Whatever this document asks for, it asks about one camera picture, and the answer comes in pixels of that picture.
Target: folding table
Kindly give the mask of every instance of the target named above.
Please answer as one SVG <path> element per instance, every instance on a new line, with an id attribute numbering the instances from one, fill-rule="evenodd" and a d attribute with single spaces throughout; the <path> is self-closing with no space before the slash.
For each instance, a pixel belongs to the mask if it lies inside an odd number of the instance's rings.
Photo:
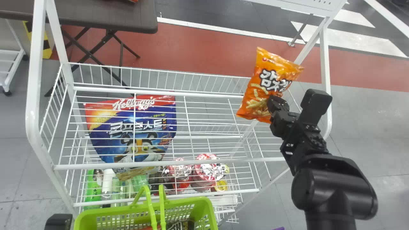
<path id="1" fill-rule="evenodd" d="M 65 47 L 68 48 L 74 44 L 85 54 L 78 63 L 84 63 L 86 60 L 92 59 L 97 64 L 103 65 L 103 63 L 93 54 L 111 38 L 114 38 L 121 44 L 121 54 L 119 58 L 119 65 L 121 66 L 124 48 L 136 58 L 139 58 L 139 55 L 115 35 L 117 31 L 145 34 L 154 34 L 157 32 L 155 2 L 151 0 L 141 0 L 137 3 L 121 0 L 56 0 L 55 3 L 58 18 L 62 25 L 84 27 L 84 29 L 75 37 L 71 37 L 63 28 L 61 28 L 63 36 L 69 40 L 69 43 L 67 43 Z M 0 18 L 26 21 L 32 20 L 33 5 L 34 1 L 2 1 L 0 3 Z M 77 41 L 89 30 L 89 28 L 106 29 L 106 35 L 91 50 L 87 50 Z M 78 65 L 73 66 L 72 71 L 76 70 L 78 67 Z M 109 73 L 113 78 L 119 81 L 121 85 L 127 86 L 115 73 L 111 73 L 110 71 Z M 51 92 L 52 89 L 50 89 L 45 96 L 50 96 Z"/>

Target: cart wheel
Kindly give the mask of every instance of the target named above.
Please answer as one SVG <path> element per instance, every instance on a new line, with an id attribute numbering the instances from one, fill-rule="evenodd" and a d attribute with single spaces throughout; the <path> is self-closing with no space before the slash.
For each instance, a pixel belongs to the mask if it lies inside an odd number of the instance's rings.
<path id="1" fill-rule="evenodd" d="M 3 89 L 3 93 L 4 93 L 4 95 L 6 95 L 6 96 L 8 96 L 8 97 L 10 97 L 11 96 L 11 91 L 4 91 L 4 89 Z"/>

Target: blue cereal bag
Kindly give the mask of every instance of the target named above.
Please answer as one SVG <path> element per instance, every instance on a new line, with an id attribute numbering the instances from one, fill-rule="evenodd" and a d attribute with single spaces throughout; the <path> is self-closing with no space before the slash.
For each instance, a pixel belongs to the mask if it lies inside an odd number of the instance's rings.
<path id="1" fill-rule="evenodd" d="M 106 163 L 162 160 L 176 134 L 174 96 L 138 95 L 85 104 L 90 139 Z M 119 180 L 159 167 L 113 168 Z"/>

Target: green shopping basket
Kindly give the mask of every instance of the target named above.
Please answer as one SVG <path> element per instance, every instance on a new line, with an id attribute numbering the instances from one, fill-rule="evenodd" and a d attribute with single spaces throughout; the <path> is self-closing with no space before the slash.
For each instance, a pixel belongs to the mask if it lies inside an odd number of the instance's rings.
<path id="1" fill-rule="evenodd" d="M 143 193 L 146 201 L 137 204 Z M 209 198 L 200 196 L 168 200 L 163 185 L 159 186 L 159 202 L 153 203 L 147 185 L 143 186 L 132 204 L 123 207 L 108 207 L 86 210 L 79 214 L 74 230 L 138 230 L 151 226 L 157 230 L 160 219 L 162 230 L 166 222 L 192 220 L 195 230 L 217 230 L 216 217 Z"/>

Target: orange snack bag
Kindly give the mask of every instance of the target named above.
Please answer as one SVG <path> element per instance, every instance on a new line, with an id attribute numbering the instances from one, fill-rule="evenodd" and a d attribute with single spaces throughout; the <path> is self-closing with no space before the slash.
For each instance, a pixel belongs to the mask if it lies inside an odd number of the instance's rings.
<path id="1" fill-rule="evenodd" d="M 270 122 L 267 99 L 270 95 L 282 97 L 293 80 L 296 80 L 304 67 L 257 47 L 256 66 L 250 79 L 243 101 L 236 115 L 248 120 L 257 119 Z"/>

